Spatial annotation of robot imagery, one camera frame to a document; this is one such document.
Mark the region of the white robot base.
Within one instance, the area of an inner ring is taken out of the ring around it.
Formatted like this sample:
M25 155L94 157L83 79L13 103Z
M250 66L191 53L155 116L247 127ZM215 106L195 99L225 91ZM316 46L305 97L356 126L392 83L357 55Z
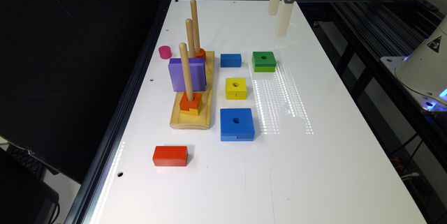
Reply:
M446 20L410 55L381 57L423 112L446 113Z

